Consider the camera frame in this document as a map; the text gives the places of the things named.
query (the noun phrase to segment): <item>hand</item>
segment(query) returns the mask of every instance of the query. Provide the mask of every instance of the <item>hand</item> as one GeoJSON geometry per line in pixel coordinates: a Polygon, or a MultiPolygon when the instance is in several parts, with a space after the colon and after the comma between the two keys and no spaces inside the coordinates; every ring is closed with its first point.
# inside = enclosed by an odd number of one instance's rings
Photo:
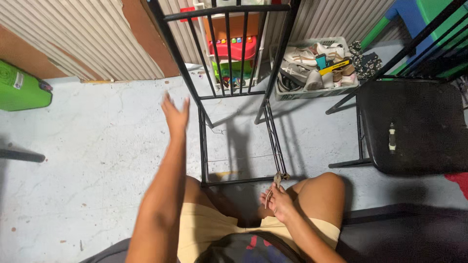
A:
{"type": "Polygon", "coordinates": [[[267,207],[273,211],[275,217],[285,224],[285,221],[289,218],[290,215],[297,213],[296,208],[294,208],[293,200],[286,193],[285,189],[280,186],[279,189],[276,187],[276,183],[272,183],[270,188],[268,188],[264,193],[260,195],[260,202],[265,205],[266,196],[270,191],[273,191],[267,207]]]}
{"type": "Polygon", "coordinates": [[[189,107],[190,98],[185,98],[183,102],[182,111],[179,111],[171,100],[169,93],[164,94],[162,99],[161,108],[166,116],[166,122],[168,123],[169,133],[171,138],[181,136],[185,134],[187,123],[189,121],[189,107]]]}

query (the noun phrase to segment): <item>green plastic container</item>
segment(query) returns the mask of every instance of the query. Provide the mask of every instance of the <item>green plastic container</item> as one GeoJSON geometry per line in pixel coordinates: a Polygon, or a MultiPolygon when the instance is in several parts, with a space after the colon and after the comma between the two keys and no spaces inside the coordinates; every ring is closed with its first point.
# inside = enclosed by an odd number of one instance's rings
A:
{"type": "Polygon", "coordinates": [[[42,90],[39,81],[0,60],[0,109],[27,110],[49,106],[52,93],[42,90]]]}

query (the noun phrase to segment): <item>painted floor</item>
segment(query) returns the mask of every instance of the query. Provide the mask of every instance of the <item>painted floor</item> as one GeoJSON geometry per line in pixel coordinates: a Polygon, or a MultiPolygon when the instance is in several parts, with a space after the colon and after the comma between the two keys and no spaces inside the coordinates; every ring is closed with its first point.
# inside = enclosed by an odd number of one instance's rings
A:
{"type": "MultiPolygon", "coordinates": [[[[193,71],[201,95],[206,76],[193,71]]],[[[0,262],[78,262],[132,234],[140,200],[168,142],[159,103],[168,90],[177,105],[189,93],[181,77],[114,84],[56,80],[52,104],[0,112],[0,147],[46,155],[43,163],[0,160],[0,262]]],[[[257,89],[264,89],[266,81],[257,89]]],[[[343,96],[276,102],[275,124],[286,167],[300,178],[358,157],[354,101],[333,115],[343,96]]],[[[253,120],[261,96],[205,101],[216,127],[207,129],[210,172],[223,180],[275,173],[265,123],[253,120]]],[[[187,174],[200,178],[197,108],[192,103],[187,174]]],[[[335,169],[347,184],[347,210],[410,202],[468,209],[457,184],[441,175],[390,177],[372,166],[335,169]]],[[[249,217],[267,183],[223,191],[249,217]]]]}

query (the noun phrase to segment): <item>plastic basket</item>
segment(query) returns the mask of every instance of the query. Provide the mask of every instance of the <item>plastic basket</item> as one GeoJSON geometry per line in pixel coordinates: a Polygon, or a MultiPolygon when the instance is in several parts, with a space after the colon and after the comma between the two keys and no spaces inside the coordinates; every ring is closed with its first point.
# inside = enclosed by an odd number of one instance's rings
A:
{"type": "MultiPolygon", "coordinates": [[[[302,40],[294,43],[289,43],[288,46],[293,47],[309,47],[315,43],[320,43],[322,45],[330,46],[333,43],[339,43],[343,45],[344,52],[349,52],[348,44],[344,37],[324,37],[324,38],[311,38],[307,40],[302,40]]],[[[270,66],[273,68],[274,54],[276,54],[276,45],[270,45],[270,66]]],[[[300,90],[300,91],[290,91],[290,92],[280,92],[278,88],[278,81],[275,82],[275,99],[276,101],[289,101],[295,99],[310,99],[317,97],[328,97],[341,94],[351,88],[359,86],[359,81],[357,78],[354,79],[354,85],[346,87],[337,87],[337,88],[324,88],[318,90],[300,90]]]]}

